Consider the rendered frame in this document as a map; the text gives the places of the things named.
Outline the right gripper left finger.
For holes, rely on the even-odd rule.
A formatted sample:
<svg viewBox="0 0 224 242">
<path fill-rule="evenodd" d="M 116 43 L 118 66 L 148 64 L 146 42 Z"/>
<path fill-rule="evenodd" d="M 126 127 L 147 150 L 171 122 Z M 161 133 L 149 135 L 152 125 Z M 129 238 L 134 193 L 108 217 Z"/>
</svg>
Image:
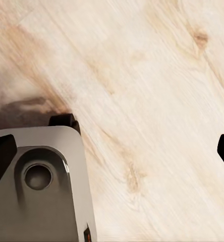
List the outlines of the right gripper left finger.
<svg viewBox="0 0 224 242">
<path fill-rule="evenodd" d="M 0 137 L 0 180 L 17 153 L 13 134 Z"/>
</svg>

